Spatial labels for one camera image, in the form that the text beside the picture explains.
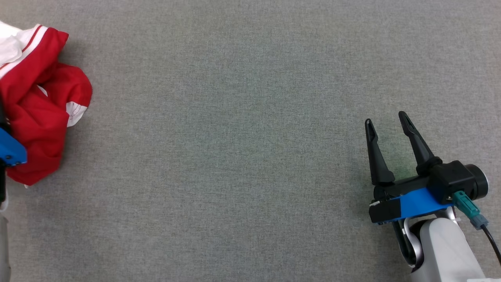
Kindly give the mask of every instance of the red garment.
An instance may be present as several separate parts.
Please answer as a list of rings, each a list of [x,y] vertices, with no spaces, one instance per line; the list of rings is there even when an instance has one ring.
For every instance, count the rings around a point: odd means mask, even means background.
[[[58,62],[68,34],[40,25],[20,33],[23,54],[0,65],[0,94],[12,135],[28,152],[8,175],[33,185],[59,167],[66,128],[89,106],[92,86],[82,70]]]

